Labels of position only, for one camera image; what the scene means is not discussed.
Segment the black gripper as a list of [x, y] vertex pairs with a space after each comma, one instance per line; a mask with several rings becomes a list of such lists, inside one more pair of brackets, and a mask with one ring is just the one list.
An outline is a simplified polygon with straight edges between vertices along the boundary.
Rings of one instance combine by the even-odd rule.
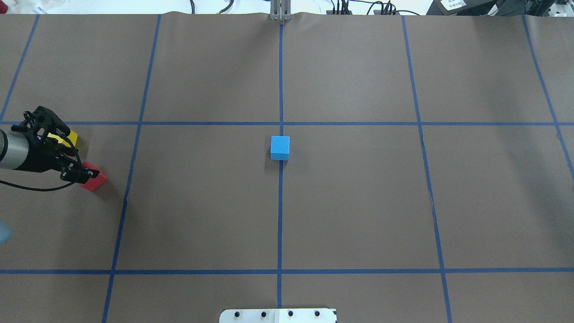
[[25, 135], [29, 145], [25, 159], [25, 171], [43, 173], [49, 170], [60, 171], [60, 179], [70, 183], [87, 183], [99, 176], [100, 170], [85, 161], [74, 163], [74, 148], [59, 143], [52, 137]]

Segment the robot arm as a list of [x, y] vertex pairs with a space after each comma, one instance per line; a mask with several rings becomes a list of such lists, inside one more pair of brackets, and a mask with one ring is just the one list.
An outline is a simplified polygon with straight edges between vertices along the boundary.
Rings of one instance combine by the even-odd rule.
[[1, 131], [1, 168], [41, 174], [57, 171], [64, 185], [53, 188], [37, 188], [1, 181], [2, 185], [30, 192], [55, 192], [72, 186], [85, 185], [90, 180], [98, 181], [102, 173], [82, 162], [78, 149], [70, 137], [61, 131], [55, 135], [45, 133], [43, 136], [24, 131]]

